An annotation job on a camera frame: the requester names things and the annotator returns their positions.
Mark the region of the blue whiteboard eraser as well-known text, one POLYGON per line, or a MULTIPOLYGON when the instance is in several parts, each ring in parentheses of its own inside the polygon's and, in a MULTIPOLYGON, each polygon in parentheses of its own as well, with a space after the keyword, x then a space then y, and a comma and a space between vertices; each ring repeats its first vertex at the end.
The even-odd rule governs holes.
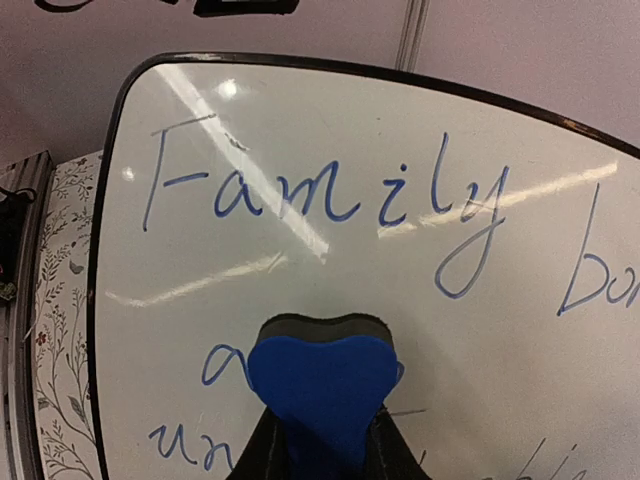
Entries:
POLYGON ((293 479, 360 479, 369 426, 398 382, 379 318, 278 314, 248 356, 252 390, 283 427, 293 479))

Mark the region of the white whiteboard black frame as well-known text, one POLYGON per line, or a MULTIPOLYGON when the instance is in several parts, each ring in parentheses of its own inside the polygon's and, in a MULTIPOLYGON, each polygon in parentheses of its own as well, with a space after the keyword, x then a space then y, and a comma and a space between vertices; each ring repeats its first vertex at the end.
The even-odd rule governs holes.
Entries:
POLYGON ((169 53, 110 119, 88 266, 105 479, 222 479, 279 314, 391 330, 435 479, 639 475, 639 150, 463 85, 169 53))

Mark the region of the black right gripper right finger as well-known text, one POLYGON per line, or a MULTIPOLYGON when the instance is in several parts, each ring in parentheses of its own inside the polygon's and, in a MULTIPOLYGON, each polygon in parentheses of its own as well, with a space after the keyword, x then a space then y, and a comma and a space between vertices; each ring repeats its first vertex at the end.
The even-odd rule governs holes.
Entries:
POLYGON ((367 430, 363 467, 366 480, 430 480, 394 423, 382 406, 367 430))

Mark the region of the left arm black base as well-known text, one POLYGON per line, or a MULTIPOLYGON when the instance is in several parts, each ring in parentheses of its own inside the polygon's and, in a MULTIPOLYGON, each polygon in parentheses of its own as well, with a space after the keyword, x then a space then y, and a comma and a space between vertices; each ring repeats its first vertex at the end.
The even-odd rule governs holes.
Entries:
POLYGON ((32 188, 10 191, 1 188, 1 301, 12 301, 17 292, 17 263, 29 206, 36 200, 32 188))

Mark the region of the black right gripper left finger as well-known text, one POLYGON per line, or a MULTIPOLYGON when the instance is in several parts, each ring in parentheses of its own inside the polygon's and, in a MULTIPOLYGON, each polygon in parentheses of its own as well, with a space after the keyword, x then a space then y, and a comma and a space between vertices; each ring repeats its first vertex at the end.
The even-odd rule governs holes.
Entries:
POLYGON ((283 480, 285 433, 278 417, 266 408, 228 480, 283 480))

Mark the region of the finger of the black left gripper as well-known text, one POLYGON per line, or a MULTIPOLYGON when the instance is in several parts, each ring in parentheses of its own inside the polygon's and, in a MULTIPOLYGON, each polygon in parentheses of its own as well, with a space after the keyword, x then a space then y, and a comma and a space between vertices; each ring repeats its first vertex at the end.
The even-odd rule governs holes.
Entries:
POLYGON ((196 16, 287 15, 298 5, 299 0, 197 0, 193 13, 196 16))

